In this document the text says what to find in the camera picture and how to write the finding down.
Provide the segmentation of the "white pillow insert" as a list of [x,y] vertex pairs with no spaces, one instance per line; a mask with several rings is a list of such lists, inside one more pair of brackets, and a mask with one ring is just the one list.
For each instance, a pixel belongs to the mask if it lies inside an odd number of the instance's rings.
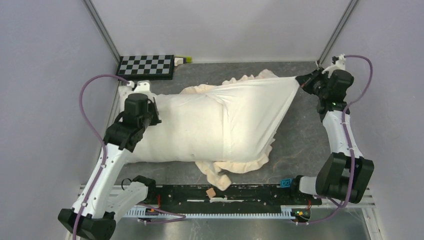
[[215,162],[225,155],[224,106],[205,93],[154,94],[161,123],[149,126],[128,163]]

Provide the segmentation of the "grey pillowcase with cream ruffle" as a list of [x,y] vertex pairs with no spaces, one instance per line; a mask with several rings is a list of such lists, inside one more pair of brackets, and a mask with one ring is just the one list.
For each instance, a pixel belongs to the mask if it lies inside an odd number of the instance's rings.
[[294,77],[278,77],[264,69],[257,76],[232,78],[220,85],[190,86],[180,92],[204,93],[224,106],[223,159],[193,161],[209,183],[225,190],[231,180],[221,171],[245,174],[269,161],[277,130],[299,87]]

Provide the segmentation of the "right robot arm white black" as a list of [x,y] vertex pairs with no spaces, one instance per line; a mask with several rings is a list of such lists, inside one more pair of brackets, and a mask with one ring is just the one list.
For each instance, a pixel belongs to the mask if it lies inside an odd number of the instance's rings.
[[326,130],[331,153],[317,176],[298,175],[293,180],[289,199],[302,204],[312,195],[359,203],[375,166],[358,149],[350,127],[345,97],[354,77],[345,70],[327,73],[319,68],[295,79],[302,90],[318,97],[316,111]]

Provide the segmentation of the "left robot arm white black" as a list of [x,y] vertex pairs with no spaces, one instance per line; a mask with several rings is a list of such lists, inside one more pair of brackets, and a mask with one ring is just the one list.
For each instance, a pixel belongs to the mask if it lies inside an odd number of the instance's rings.
[[63,208],[59,222],[72,238],[109,240],[117,222],[136,203],[153,203],[157,190],[142,182],[131,183],[116,197],[110,197],[119,172],[143,139],[149,126],[162,121],[155,98],[148,93],[131,93],[124,101],[124,110],[107,128],[101,139],[102,150],[97,164],[81,195],[71,208]]

